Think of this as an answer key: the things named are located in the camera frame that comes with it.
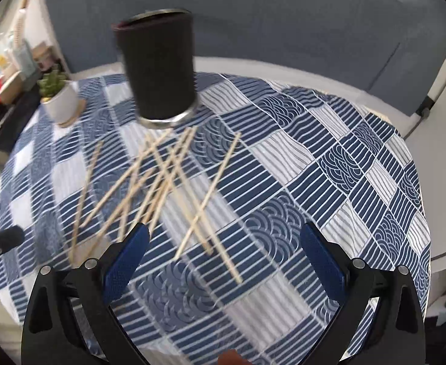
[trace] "screw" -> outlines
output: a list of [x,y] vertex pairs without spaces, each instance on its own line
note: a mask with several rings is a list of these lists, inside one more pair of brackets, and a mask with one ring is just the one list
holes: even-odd
[[403,265],[399,266],[399,272],[404,274],[404,275],[409,274],[409,270],[407,269],[406,266],[403,266]]
[[353,260],[353,266],[357,269],[363,269],[365,267],[365,262],[360,258],[355,258]]
[[49,265],[42,266],[42,269],[40,270],[40,274],[46,275],[51,272],[51,267]]
[[86,269],[92,269],[98,264],[98,260],[95,258],[90,258],[84,263],[84,267]]

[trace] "succulent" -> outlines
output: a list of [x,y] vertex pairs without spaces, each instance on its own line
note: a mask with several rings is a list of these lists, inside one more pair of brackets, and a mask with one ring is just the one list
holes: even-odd
[[61,92],[66,84],[66,74],[59,71],[59,65],[56,64],[49,74],[44,74],[37,83],[40,87],[40,95],[42,97],[54,97]]

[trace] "chopstick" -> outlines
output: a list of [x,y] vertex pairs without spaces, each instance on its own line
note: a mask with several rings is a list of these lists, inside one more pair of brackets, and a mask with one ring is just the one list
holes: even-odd
[[130,175],[130,173],[135,169],[135,167],[140,165],[140,162],[146,158],[152,150],[157,147],[162,140],[164,140],[168,134],[172,131],[172,129],[165,130],[165,132],[154,142],[154,144],[151,145],[149,149],[146,149],[143,153],[139,154],[136,161],[132,163],[132,166],[130,166],[125,173],[121,175],[121,177],[112,185],[112,187],[108,190],[108,192],[105,193],[105,195],[101,198],[101,200],[98,202],[98,204],[95,206],[95,208],[89,213],[89,215],[86,217],[86,219],[81,224],[80,228],[85,228],[87,224],[92,220],[92,218],[96,215],[96,213],[100,210],[101,207],[106,203],[106,201],[109,199],[111,195],[117,190],[117,188],[121,185],[121,183]]
[[[177,151],[179,150],[179,148],[181,147],[181,145],[184,143],[185,138],[186,138],[187,135],[190,133],[190,131],[191,131],[190,128],[186,128],[186,129],[183,131],[181,137],[179,137],[179,140],[177,141],[177,143],[176,143],[176,145],[175,145],[175,147],[174,147]],[[171,163],[171,161],[172,161],[172,157],[169,156],[169,157],[165,160],[165,162],[164,162],[164,166],[169,166],[169,164]],[[140,208],[138,209],[137,214],[135,215],[135,218],[133,219],[133,221],[132,221],[132,223],[131,223],[131,226],[130,226],[129,231],[131,231],[131,230],[135,227],[135,225],[138,223],[138,221],[139,221],[140,218],[142,217],[142,214],[143,214],[143,212],[145,211],[145,208],[147,207],[149,201],[151,200],[152,195],[154,194],[154,192],[155,192],[157,186],[159,185],[159,182],[160,182],[160,180],[162,179],[162,177],[163,177],[163,175],[161,174],[161,172],[159,172],[159,174],[156,176],[154,182],[152,183],[151,187],[149,188],[147,194],[145,195],[145,199],[143,199],[143,202],[142,202]],[[160,193],[161,193],[161,192],[159,192],[159,191],[158,191],[158,193],[156,194],[156,197],[155,197],[155,200],[156,200],[156,201],[158,200],[158,197],[160,196]],[[150,217],[150,215],[152,214],[153,209],[155,208],[155,204],[154,204],[154,203],[156,203],[156,202],[152,202],[152,204],[150,205],[149,210],[147,211],[148,216],[146,215],[145,218]]]
[[[218,181],[221,179],[221,176],[223,175],[224,169],[226,168],[226,165],[228,164],[230,157],[233,154],[233,151],[235,149],[235,147],[237,146],[238,140],[241,136],[241,133],[237,133],[234,137],[234,140],[226,154],[226,156],[223,159],[223,162],[221,163],[220,168],[218,169],[218,172],[216,174],[216,177],[214,178],[213,182],[211,183],[211,186],[208,189],[208,192],[206,194],[206,197],[204,198],[204,200],[202,201],[201,205],[199,206],[199,210],[197,212],[197,214],[195,215],[194,219],[193,219],[193,223],[191,224],[191,226],[189,227],[189,230],[187,231],[184,239],[182,240],[181,245],[179,246],[176,255],[174,256],[174,260],[178,260],[179,257],[181,256],[181,254],[183,253],[185,246],[187,245],[187,242],[191,236],[191,233],[194,229],[195,224],[198,222],[202,212],[204,211],[204,208],[207,206],[207,204],[209,203],[209,199],[211,198],[211,195],[213,193],[213,191],[216,188],[216,185],[218,184]],[[237,268],[234,266],[234,263],[231,261],[231,258],[228,256],[226,249],[224,248],[224,246],[222,245],[220,239],[218,238],[218,236],[213,233],[212,231],[209,233],[210,234],[210,239],[212,240],[212,242],[214,243],[216,249],[218,250],[218,252],[220,253],[221,258],[223,259],[223,262],[226,264],[226,267],[228,268],[228,270],[230,271],[231,275],[234,277],[234,279],[237,281],[238,284],[240,284],[241,282],[243,282],[243,279],[241,278],[240,274],[238,273]]]
[[[180,165],[182,163],[182,161],[184,160],[184,157],[186,155],[187,149],[189,148],[191,143],[190,141],[186,141],[186,144],[184,146],[184,148],[182,149],[181,153],[178,156],[177,161],[174,163],[174,167],[171,171],[171,173],[169,174],[169,172],[167,171],[167,169],[164,169],[163,167],[163,162],[162,162],[162,158],[159,154],[159,151],[155,150],[154,151],[154,158],[157,161],[160,169],[163,171],[163,174],[165,175],[165,183],[164,183],[164,191],[162,192],[161,195],[161,199],[159,200],[158,204],[157,204],[157,209],[154,213],[154,216],[152,218],[152,221],[150,223],[150,226],[148,228],[148,231],[152,231],[155,228],[155,224],[157,223],[157,219],[159,218],[160,212],[162,211],[162,207],[164,205],[165,202],[165,198],[167,197],[168,193],[170,190],[173,191],[174,193],[174,198],[176,200],[176,203],[178,205],[178,207],[181,209],[182,214],[184,215],[184,217],[187,219],[187,222],[189,224],[191,224],[192,222],[192,218],[191,218],[191,212],[190,210],[187,208],[186,204],[184,203],[184,200],[181,197],[181,194],[177,191],[175,185],[174,185],[174,178],[176,176],[176,166],[180,168]],[[173,150],[171,150],[169,148],[169,152],[171,155],[175,154]],[[201,230],[199,229],[199,226],[195,226],[194,227],[194,233],[195,235],[198,237],[198,240],[201,242],[201,245],[204,247],[204,250],[206,251],[207,254],[212,254],[213,253],[213,249],[212,247],[208,244],[208,241],[206,240],[206,238],[204,237],[203,233],[201,232]]]
[[[178,164],[176,164],[174,167],[176,169],[177,175],[179,176],[179,178],[182,181],[182,185],[184,186],[189,197],[191,198],[194,208],[197,210],[199,208],[199,200],[198,200],[198,197],[195,195],[194,191],[192,190],[191,185],[189,184],[189,179],[187,178],[186,174],[184,173],[184,171],[181,169],[181,167]],[[204,225],[204,229],[206,229],[208,234],[210,234],[210,232],[213,231],[213,228],[212,228],[211,224],[209,223],[209,219],[208,219],[206,213],[203,213],[201,215],[201,219],[202,219],[202,223]]]
[[118,215],[122,212],[125,205],[130,202],[131,198],[135,196],[137,191],[142,187],[142,185],[147,181],[147,179],[152,174],[152,171],[154,170],[154,167],[151,167],[148,169],[145,174],[143,174],[142,178],[138,180],[138,182],[135,184],[135,186],[126,194],[126,196],[123,198],[123,200],[119,203],[119,205],[116,207],[116,209],[112,212],[112,214],[109,216],[109,218],[106,220],[103,227],[96,233],[96,240],[91,246],[90,250],[88,251],[88,255],[86,258],[89,258],[94,251],[95,247],[98,245],[99,241],[103,237],[103,234],[108,230],[111,224],[115,221],[115,219],[118,217]]
[[[143,141],[143,147],[145,147],[146,145],[147,145],[147,136],[145,136],[145,140]],[[142,163],[142,160],[137,159],[137,164],[136,164],[135,168],[133,169],[132,175],[130,177],[128,191],[130,191],[133,188],[133,186],[135,185],[135,181],[137,180],[137,176],[138,176],[138,170],[140,169],[140,163]],[[131,202],[128,202],[123,209],[122,216],[120,218],[120,226],[118,227],[117,241],[122,241],[123,237],[125,236],[126,219],[129,216],[130,204],[131,204]]]
[[95,150],[93,152],[93,155],[91,156],[90,166],[88,168],[88,173],[86,174],[86,182],[84,183],[83,190],[81,191],[81,196],[79,197],[78,208],[76,209],[76,218],[74,220],[73,239],[71,241],[71,250],[69,253],[69,260],[71,261],[72,264],[74,263],[74,255],[75,255],[74,249],[76,247],[76,241],[78,240],[79,220],[81,218],[81,213],[83,211],[83,204],[86,198],[86,192],[88,191],[88,185],[90,184],[91,176],[93,174],[93,170],[95,169],[95,164],[96,161],[98,160],[98,155],[100,154],[102,146],[103,146],[103,140],[98,141]]

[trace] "blue and white tablecloth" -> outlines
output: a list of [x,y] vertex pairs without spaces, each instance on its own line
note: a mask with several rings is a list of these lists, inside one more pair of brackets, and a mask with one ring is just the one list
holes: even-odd
[[[188,224],[170,195],[149,251],[112,304],[144,356],[154,364],[203,365],[237,349],[252,363],[298,363],[337,309],[299,246],[309,218],[350,257],[381,269],[407,265],[424,312],[430,236],[416,168],[397,130],[362,106],[311,89],[212,73],[198,73],[195,82],[197,114],[159,151],[164,157],[185,127],[198,126],[183,168],[203,198],[234,134],[242,133],[206,211],[244,282],[237,285],[221,258],[193,239],[172,260]],[[87,100],[80,119],[61,129],[40,107],[0,180],[0,230],[25,229],[24,243],[0,257],[0,299],[20,323],[39,267],[69,267],[76,205],[96,143],[104,140],[83,215],[130,166],[148,130],[136,122],[123,75],[77,86]],[[155,165],[147,159],[141,170]],[[78,241],[98,231],[127,186]],[[117,230],[115,222],[111,240]],[[360,348],[376,304],[370,300],[348,354]]]

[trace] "black cylindrical cup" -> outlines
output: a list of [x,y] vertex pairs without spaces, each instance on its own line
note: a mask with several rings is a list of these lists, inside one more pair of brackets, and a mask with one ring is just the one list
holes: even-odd
[[162,9],[113,26],[140,122],[177,125],[197,107],[194,89],[192,14]]

